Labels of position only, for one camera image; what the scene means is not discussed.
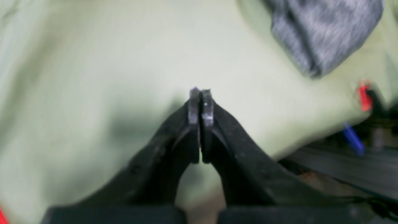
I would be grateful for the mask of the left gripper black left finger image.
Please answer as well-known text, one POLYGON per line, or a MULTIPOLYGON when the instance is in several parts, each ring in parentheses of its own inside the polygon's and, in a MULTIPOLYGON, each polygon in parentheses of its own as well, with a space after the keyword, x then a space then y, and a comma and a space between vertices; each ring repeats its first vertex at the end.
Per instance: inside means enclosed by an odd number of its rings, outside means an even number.
POLYGON ((201 91, 168 117, 148 144, 82 201, 50 208, 43 224, 185 224, 175 207, 179 180, 200 159, 201 91))

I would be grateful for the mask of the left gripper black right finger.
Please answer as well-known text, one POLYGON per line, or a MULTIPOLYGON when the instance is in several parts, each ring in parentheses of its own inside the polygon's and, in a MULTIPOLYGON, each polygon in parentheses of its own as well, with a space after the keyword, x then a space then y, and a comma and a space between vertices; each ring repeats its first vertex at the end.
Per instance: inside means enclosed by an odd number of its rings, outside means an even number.
POLYGON ((221 177, 219 224, 366 224, 370 208, 307 185, 271 159, 240 123, 201 92, 201 152, 221 177))

